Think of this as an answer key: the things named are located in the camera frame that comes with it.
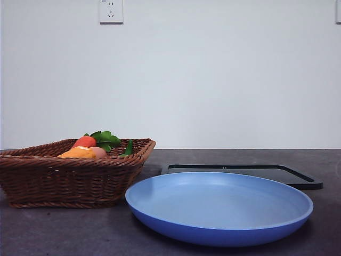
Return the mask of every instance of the toy food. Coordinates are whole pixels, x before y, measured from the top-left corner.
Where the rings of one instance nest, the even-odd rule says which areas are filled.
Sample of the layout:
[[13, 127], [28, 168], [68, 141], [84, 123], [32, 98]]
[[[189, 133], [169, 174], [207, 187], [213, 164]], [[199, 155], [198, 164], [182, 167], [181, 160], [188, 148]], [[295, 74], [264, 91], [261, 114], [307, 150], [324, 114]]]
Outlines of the toy food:
[[77, 146], [69, 151], [59, 155], [58, 157], [77, 157], [77, 158], [96, 158], [95, 152], [91, 148]]
[[80, 137], [75, 144], [72, 146], [72, 148], [75, 148], [77, 146], [83, 146], [83, 147], [96, 147], [96, 140], [92, 138], [91, 136], [83, 136]]
[[96, 159], [105, 158], [107, 156], [107, 153], [105, 152], [105, 150], [103, 148], [91, 147], [90, 149], [92, 151], [94, 151], [94, 153], [96, 155]]

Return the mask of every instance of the blue plate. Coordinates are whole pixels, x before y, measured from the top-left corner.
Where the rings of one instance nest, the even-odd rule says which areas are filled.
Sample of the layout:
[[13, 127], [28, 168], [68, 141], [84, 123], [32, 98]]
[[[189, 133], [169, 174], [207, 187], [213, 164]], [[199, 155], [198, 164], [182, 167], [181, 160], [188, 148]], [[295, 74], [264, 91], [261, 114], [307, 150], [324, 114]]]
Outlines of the blue plate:
[[152, 177], [126, 192], [146, 226], [184, 242], [223, 247], [288, 236], [313, 211], [311, 199], [285, 184], [253, 176], [184, 172]]

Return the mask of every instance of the wall socket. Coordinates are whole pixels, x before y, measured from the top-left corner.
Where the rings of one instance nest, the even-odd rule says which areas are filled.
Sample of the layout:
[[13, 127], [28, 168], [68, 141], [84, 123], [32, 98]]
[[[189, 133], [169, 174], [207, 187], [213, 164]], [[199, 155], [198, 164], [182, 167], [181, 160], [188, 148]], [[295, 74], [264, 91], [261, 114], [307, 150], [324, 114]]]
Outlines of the wall socket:
[[98, 0], [100, 24], [123, 24], [123, 0]]

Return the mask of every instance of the dark countertop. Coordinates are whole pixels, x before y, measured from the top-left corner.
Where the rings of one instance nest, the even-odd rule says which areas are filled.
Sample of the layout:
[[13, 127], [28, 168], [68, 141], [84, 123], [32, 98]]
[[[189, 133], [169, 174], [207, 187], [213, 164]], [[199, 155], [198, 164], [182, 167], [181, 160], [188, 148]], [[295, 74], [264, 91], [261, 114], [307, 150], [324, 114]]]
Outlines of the dark countertop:
[[138, 180], [166, 164], [279, 164], [323, 181], [304, 190], [314, 203], [292, 235], [265, 245], [214, 248], [159, 235], [141, 224], [122, 199], [108, 209], [13, 209], [1, 193], [1, 256], [40, 255], [341, 255], [341, 149], [156, 149]]

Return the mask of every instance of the green leaf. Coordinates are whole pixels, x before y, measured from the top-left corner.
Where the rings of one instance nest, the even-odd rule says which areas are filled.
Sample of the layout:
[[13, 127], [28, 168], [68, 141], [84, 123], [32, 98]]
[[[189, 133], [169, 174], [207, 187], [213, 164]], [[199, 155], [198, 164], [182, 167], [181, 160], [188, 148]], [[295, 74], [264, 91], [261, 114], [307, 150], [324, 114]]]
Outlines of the green leaf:
[[100, 142], [110, 141], [111, 132], [105, 131], [101, 133]]
[[116, 137], [114, 135], [112, 135], [110, 137], [110, 144], [109, 144], [110, 146], [118, 147], [120, 145], [120, 143], [121, 143], [121, 140], [118, 137]]
[[93, 134], [90, 135], [92, 138], [94, 138], [97, 142], [100, 141], [101, 139], [101, 131], [94, 132]]
[[100, 148], [103, 148], [106, 152], [111, 151], [111, 147], [109, 146], [107, 142], [97, 143], [97, 146], [99, 146]]

